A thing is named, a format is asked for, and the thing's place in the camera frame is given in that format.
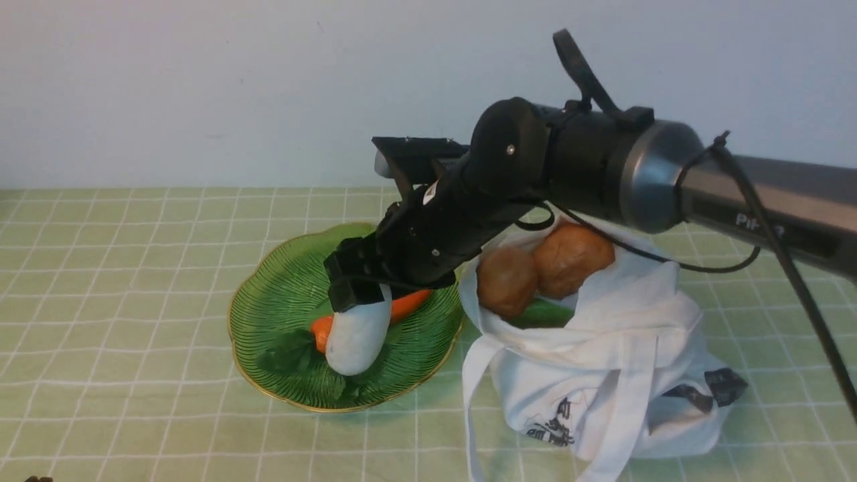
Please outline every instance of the tote bag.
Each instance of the tote bag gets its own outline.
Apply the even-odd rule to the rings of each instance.
[[[560,223],[487,245],[533,250]],[[622,241],[663,256],[624,230],[593,223]],[[617,480],[632,457],[708,452],[746,383],[706,348],[703,312],[678,289],[676,262],[657,262],[615,246],[615,261],[578,292],[555,301],[574,309],[563,328],[516,328],[483,308],[476,267],[462,273],[464,312],[482,335],[464,359],[464,412],[471,482],[486,482],[476,453],[470,404],[486,371],[508,426],[590,461],[580,482]]]

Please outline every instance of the orange carrot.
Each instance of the orange carrot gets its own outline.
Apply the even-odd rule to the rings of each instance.
[[[327,349],[327,336],[333,327],[333,315],[322,316],[309,325],[310,333],[315,335],[315,349],[324,353]]]
[[[390,324],[396,324],[417,310],[431,295],[431,290],[413,292],[393,301],[390,311]],[[327,337],[333,328],[333,315],[322,316],[309,325],[310,333],[315,335],[315,349],[324,353],[327,349]]]
[[[417,310],[425,300],[429,299],[431,290],[413,292],[393,301],[393,310],[390,314],[390,324],[400,322]]]

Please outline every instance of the brown potato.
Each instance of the brown potato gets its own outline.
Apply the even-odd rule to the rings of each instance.
[[[479,304],[504,319],[523,313],[538,288],[532,254],[515,246],[486,253],[476,268]]]
[[[578,292],[586,278],[616,260],[613,244],[589,228],[567,224],[551,232],[533,251],[538,291],[563,299]]]

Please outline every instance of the green checkered tablecloth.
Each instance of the green checkered tablecloth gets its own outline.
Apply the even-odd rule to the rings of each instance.
[[[465,481],[460,367],[365,412],[307,413],[233,366],[226,311],[288,238],[378,220],[367,189],[0,192],[0,481]],[[692,226],[656,237],[681,260],[728,264],[747,246]],[[805,268],[846,360],[857,290]],[[634,461],[625,480],[857,479],[857,429],[776,261],[684,273],[711,351],[752,388],[710,454]],[[584,462],[507,429],[488,381],[475,401],[491,481],[574,480]]]

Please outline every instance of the green vegetable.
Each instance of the green vegetable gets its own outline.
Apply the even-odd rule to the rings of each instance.
[[[515,328],[563,328],[572,319],[574,310],[536,298],[520,315],[508,320]]]

